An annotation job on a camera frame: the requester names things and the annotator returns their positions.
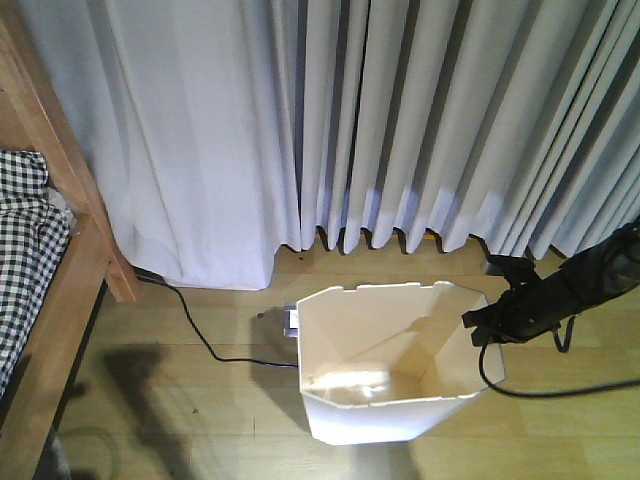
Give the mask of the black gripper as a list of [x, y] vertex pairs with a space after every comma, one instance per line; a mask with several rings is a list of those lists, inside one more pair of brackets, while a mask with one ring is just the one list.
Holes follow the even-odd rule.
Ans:
[[499, 299], [483, 308], [469, 310], [462, 314], [466, 329], [472, 328], [473, 346], [489, 344], [524, 343], [530, 340], [525, 322], [518, 308], [522, 306], [527, 288], [510, 288]]

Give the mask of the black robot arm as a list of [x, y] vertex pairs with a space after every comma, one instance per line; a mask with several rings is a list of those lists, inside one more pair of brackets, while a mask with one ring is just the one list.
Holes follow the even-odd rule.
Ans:
[[472, 344], [525, 343], [639, 286], [639, 222], [616, 229], [546, 278], [524, 257], [489, 255], [484, 268], [504, 277], [509, 289], [495, 303], [462, 315], [473, 330]]

